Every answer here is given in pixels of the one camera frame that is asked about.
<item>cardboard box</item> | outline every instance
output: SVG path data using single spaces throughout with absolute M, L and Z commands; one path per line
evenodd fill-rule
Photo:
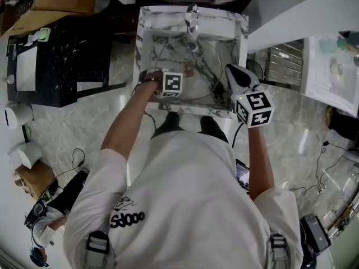
M 69 15 L 92 15 L 94 9 L 95 0 L 34 0 L 30 9 L 15 21 L 16 5 L 6 5 L 0 36 L 35 31 Z
M 36 200 L 55 178 L 52 168 L 40 160 L 31 169 L 21 165 L 15 172 L 22 178 Z

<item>faucet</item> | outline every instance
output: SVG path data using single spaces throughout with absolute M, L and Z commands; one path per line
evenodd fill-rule
M 198 6 L 194 3 L 189 4 L 185 15 L 185 21 L 187 26 L 188 39 L 190 42 L 197 42 L 198 40 Z

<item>phone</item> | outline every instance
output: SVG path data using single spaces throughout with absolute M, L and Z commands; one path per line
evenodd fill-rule
M 249 167 L 236 159 L 236 176 L 241 187 L 249 191 Z

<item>marble sink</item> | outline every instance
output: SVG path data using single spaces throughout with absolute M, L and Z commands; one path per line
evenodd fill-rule
M 199 49 L 190 54 L 188 61 L 186 9 L 186 6 L 141 8 L 133 87 L 142 71 L 180 71 L 185 76 L 181 96 L 178 99 L 154 96 L 148 109 L 235 118 L 224 68 L 228 63 L 246 65 L 248 18 L 200 7 Z

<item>smartphone screen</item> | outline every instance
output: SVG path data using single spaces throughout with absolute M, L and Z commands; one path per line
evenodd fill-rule
M 249 167 L 244 163 L 236 159 L 236 167 L 237 167 L 237 179 L 238 182 L 244 185 L 247 189 L 249 189 Z

